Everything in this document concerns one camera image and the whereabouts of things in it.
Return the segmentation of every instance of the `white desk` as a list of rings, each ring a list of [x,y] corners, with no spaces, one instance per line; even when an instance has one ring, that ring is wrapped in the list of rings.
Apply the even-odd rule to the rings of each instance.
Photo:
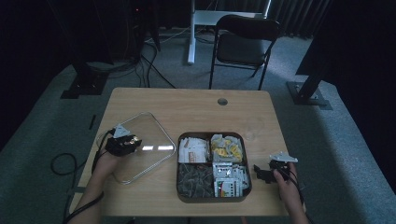
[[[195,61],[195,25],[216,25],[218,20],[228,14],[240,15],[250,18],[266,18],[271,0],[267,0],[263,13],[235,12],[235,11],[207,11],[195,10],[195,0],[191,0],[191,37],[189,48],[189,64]]]

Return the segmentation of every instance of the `sectioned tray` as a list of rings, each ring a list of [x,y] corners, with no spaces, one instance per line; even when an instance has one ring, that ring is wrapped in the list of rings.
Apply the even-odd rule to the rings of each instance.
[[[237,147],[219,147],[219,136],[226,144],[236,141]],[[198,143],[198,149],[191,143]],[[237,148],[242,158],[223,161],[224,158],[228,160],[226,155],[219,161],[219,152],[225,153],[225,148],[228,152]],[[236,203],[244,201],[251,192],[248,157],[243,138],[238,133],[183,133],[178,138],[177,152],[176,187],[177,196],[182,202]]]

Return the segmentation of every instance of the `glass tray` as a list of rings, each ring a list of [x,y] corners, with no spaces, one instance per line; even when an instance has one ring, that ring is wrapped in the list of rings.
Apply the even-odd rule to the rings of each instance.
[[[163,126],[149,112],[137,114],[121,125],[142,140],[141,146],[134,153],[127,155],[113,173],[121,184],[131,184],[138,177],[171,158],[177,150]],[[96,139],[98,147],[104,136],[105,133],[102,133]]]

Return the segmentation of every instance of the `handheld controller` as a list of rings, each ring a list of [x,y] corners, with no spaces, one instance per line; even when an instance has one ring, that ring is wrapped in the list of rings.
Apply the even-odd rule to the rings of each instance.
[[[293,158],[283,152],[280,152],[275,155],[270,155],[270,171],[262,170],[257,165],[254,165],[254,171],[257,174],[257,178],[262,179],[265,183],[270,184],[271,182],[276,182],[274,177],[274,170],[278,170],[284,180],[288,180],[290,176],[290,168],[288,166],[288,162],[297,162],[296,158]]]
[[[107,150],[113,156],[123,157],[131,154],[135,152],[136,148],[140,147],[140,145],[142,144],[141,139],[139,139],[136,135],[131,134],[131,132],[122,127],[121,124],[117,125],[115,128],[106,133],[106,135],[102,139],[102,144],[108,134],[111,134],[113,136],[107,138],[105,150]],[[95,158],[93,159],[92,171],[95,169],[96,163],[98,162],[99,158],[103,155],[100,154],[102,144],[101,146],[99,146],[99,149],[95,154]]]

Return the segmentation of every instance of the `chair leg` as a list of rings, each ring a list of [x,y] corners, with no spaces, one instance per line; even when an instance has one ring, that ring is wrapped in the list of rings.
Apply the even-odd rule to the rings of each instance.
[[[258,91],[262,89],[262,82],[264,81],[265,72],[267,71],[267,65],[268,63],[266,63],[264,68],[262,69],[262,79],[260,79],[260,85]]]
[[[257,71],[259,71],[259,69],[260,69],[260,67],[257,67],[256,70],[254,70],[254,73],[253,73],[253,75],[251,75],[251,77],[255,77],[256,73],[257,73]]]
[[[209,89],[210,90],[212,90],[213,69],[214,69],[214,65],[212,65],[212,69],[210,69],[210,79],[209,79]]]

